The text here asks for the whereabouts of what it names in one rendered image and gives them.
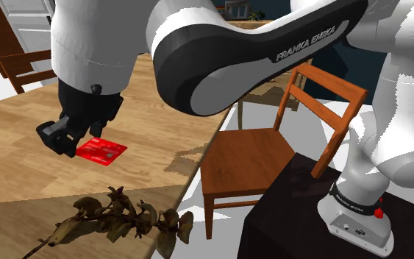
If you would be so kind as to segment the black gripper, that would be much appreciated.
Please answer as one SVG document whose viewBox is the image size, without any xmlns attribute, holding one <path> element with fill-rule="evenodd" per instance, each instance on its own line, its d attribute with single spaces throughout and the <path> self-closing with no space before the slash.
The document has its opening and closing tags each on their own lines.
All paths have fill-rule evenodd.
<svg viewBox="0 0 414 259">
<path fill-rule="evenodd" d="M 36 127 L 42 142 L 58 155 L 73 158 L 82 132 L 100 138 L 108 121 L 112 121 L 123 102 L 120 93 L 102 95 L 102 86 L 90 86 L 86 93 L 58 79 L 58 97 L 62 112 L 58 121 L 47 121 Z"/>
</svg>

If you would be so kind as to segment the red card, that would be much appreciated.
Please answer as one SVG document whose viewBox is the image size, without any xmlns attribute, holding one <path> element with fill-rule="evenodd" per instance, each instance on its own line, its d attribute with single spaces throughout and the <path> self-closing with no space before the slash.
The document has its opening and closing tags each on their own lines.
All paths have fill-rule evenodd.
<svg viewBox="0 0 414 259">
<path fill-rule="evenodd" d="M 92 138 L 76 149 L 76 156 L 108 166 L 126 150 L 126 146 L 118 143 Z"/>
</svg>

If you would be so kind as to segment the light wooden table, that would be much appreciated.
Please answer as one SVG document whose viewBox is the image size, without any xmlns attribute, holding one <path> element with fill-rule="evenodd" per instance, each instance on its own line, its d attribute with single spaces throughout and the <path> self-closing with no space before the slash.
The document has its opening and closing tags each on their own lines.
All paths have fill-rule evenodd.
<svg viewBox="0 0 414 259">
<path fill-rule="evenodd" d="M 57 86 L 47 85 L 0 101 L 0 259 L 148 259 L 157 231 L 133 233 L 111 242 L 91 233 L 66 245 L 44 246 L 55 225 L 75 214 L 76 200 L 109 202 L 123 187 L 133 202 L 158 210 L 176 207 L 184 196 L 205 146 L 224 114 L 189 116 L 166 105 L 157 93 L 151 58 L 139 56 L 124 102 L 103 138 L 126 147 L 108 166 L 57 155 L 45 147 L 36 127 L 57 119 Z"/>
</svg>

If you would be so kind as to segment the dry leafy plant branch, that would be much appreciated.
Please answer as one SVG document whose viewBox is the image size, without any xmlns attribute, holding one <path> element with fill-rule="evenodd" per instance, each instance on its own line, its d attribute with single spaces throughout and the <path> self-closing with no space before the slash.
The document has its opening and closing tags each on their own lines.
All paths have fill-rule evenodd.
<svg viewBox="0 0 414 259">
<path fill-rule="evenodd" d="M 116 242 L 126 237 L 130 230 L 135 230 L 135 237 L 142 238 L 156 228 L 159 234 L 156 238 L 156 250 L 164 259 L 171 259 L 176 242 L 188 244 L 193 229 L 193 213 L 187 211 L 179 215 L 176 210 L 156 211 L 144 201 L 132 204 L 124 194 L 124 188 L 108 188 L 110 203 L 102 203 L 91 196 L 85 196 L 75 201 L 73 207 L 76 215 L 56 224 L 55 231 L 46 239 L 40 238 L 40 244 L 28 252 L 22 259 L 28 259 L 45 245 L 50 247 L 68 244 L 80 236 L 91 233 L 105 233 L 107 239 Z"/>
</svg>

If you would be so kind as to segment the white door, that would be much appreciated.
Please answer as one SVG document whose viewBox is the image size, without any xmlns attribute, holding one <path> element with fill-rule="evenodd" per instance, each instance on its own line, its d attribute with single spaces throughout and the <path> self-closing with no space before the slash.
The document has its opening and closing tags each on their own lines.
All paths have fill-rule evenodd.
<svg viewBox="0 0 414 259">
<path fill-rule="evenodd" d="M 0 7 L 25 53 L 51 49 L 55 0 L 0 0 Z"/>
</svg>

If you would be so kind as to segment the orange-brown wooden chair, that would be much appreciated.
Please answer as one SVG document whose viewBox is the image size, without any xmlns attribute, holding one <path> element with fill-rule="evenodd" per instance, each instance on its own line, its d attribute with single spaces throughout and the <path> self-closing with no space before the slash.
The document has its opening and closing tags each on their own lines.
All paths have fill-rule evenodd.
<svg viewBox="0 0 414 259">
<path fill-rule="evenodd" d="M 306 77 L 349 101 L 342 116 L 337 115 L 296 86 L 298 77 Z M 251 201 L 215 203 L 216 199 L 264 194 L 271 183 L 294 157 L 295 152 L 279 131 L 288 100 L 299 100 L 326 122 L 334 133 L 311 170 L 311 176 L 322 176 L 345 138 L 349 122 L 357 115 L 367 91 L 333 74 L 302 63 L 292 74 L 282 96 L 271 128 L 239 129 L 218 132 L 200 165 L 204 197 L 206 237 L 213 234 L 213 212 L 216 209 L 251 206 Z"/>
</svg>

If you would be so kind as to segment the dark robot stand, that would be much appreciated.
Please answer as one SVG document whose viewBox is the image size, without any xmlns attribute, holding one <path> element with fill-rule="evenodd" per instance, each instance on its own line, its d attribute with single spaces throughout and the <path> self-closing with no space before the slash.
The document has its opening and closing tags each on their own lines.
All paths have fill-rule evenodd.
<svg viewBox="0 0 414 259">
<path fill-rule="evenodd" d="M 327 168 L 319 179 L 315 161 L 295 154 L 246 216 L 237 259 L 414 259 L 414 204 L 383 194 L 394 248 L 381 258 L 331 234 L 317 204 L 338 178 Z"/>
</svg>

